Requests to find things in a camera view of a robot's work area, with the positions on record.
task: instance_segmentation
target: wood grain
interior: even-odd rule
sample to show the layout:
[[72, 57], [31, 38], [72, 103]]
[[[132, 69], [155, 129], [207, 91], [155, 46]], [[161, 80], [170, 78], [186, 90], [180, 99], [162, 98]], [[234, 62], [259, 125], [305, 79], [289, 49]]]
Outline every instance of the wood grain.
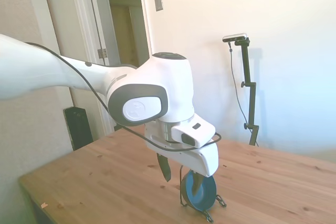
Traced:
[[[215, 223], [336, 223], [335, 164], [236, 142], [218, 147], [217, 192], [228, 206], [210, 210]], [[55, 223], [207, 223], [180, 205], [180, 165], [170, 166], [167, 183], [156, 154], [119, 130], [20, 182]]]

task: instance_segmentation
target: door frame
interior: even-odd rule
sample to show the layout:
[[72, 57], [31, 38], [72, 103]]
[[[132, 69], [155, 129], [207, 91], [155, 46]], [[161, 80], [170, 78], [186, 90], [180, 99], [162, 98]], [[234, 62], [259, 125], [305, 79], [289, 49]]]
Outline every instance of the door frame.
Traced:
[[141, 5], [142, 5], [142, 12], [143, 12], [143, 18], [145, 22], [145, 30], [146, 30], [146, 37], [147, 37], [147, 43], [148, 43], [148, 52], [149, 52], [149, 57], [152, 57], [153, 55], [153, 48], [152, 48], [152, 34], [149, 29], [149, 17], [147, 15], [147, 6], [145, 0], [141, 0]]
[[[101, 38], [100, 40], [103, 41], [104, 43], [99, 12], [98, 9], [97, 11], [94, 10], [95, 4], [96, 7], [98, 7], [97, 1], [96, 0], [93, 0], [92, 2], [91, 0], [74, 0], [74, 1], [78, 13], [81, 32], [85, 43], [85, 51], [87, 53], [87, 57], [90, 60], [90, 62], [103, 65], [104, 62], [102, 59], [99, 59], [97, 51], [98, 48], [97, 42], [99, 41], [99, 36], [102, 36], [100, 37]], [[101, 98], [105, 102], [105, 104], [107, 104], [106, 98], [102, 95]], [[102, 119], [104, 134], [105, 135], [111, 134], [112, 132], [114, 132], [114, 126], [116, 126], [116, 123], [98, 100], [97, 103], [99, 113]]]

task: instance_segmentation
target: open door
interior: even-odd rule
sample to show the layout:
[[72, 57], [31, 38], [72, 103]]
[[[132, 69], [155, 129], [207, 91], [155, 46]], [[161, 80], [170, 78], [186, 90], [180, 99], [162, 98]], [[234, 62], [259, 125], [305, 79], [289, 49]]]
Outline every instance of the open door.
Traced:
[[[62, 55], [109, 66], [97, 2], [95, 0], [47, 0]], [[71, 90], [75, 106], [87, 111], [94, 139], [114, 131], [116, 123], [96, 97]]]
[[141, 0], [91, 0], [107, 65], [136, 67], [149, 59]]

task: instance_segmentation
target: wall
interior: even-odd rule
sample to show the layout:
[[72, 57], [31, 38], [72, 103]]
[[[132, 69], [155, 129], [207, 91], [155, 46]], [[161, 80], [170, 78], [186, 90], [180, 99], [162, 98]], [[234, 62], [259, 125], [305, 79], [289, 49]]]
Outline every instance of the wall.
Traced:
[[[257, 82], [259, 145], [296, 153], [336, 149], [336, 0], [145, 0], [153, 52], [190, 61], [196, 112], [224, 138], [248, 143], [224, 35], [247, 33]], [[237, 83], [241, 52], [233, 48]], [[238, 87], [248, 111], [248, 89]]]
[[[0, 0], [0, 33], [57, 51], [47, 9], [46, 0]], [[72, 151], [62, 111], [71, 102], [60, 98], [64, 91], [47, 88], [0, 101], [1, 224], [35, 223], [17, 182], [19, 176]]]
[[[89, 61], [79, 24], [75, 0], [48, 0], [54, 28], [62, 55]], [[91, 91], [71, 89], [75, 106], [86, 110], [94, 140], [105, 135], [97, 98]]]

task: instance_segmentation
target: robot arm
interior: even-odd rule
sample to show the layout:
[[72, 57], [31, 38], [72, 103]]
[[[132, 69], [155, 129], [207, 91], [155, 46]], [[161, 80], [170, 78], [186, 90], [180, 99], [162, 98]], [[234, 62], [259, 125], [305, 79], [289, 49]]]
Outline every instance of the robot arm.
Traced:
[[[138, 69], [62, 58], [107, 98], [109, 113], [117, 123], [145, 124], [145, 137], [161, 147], [146, 143], [160, 154], [159, 162], [163, 156], [206, 177], [215, 173], [217, 146], [204, 146], [212, 141], [215, 128], [194, 113], [192, 73], [186, 58], [158, 53]], [[90, 90], [80, 75], [53, 54], [0, 35], [0, 100], [52, 86]], [[190, 147], [196, 149], [179, 151]], [[160, 162], [162, 171], [165, 163]]]

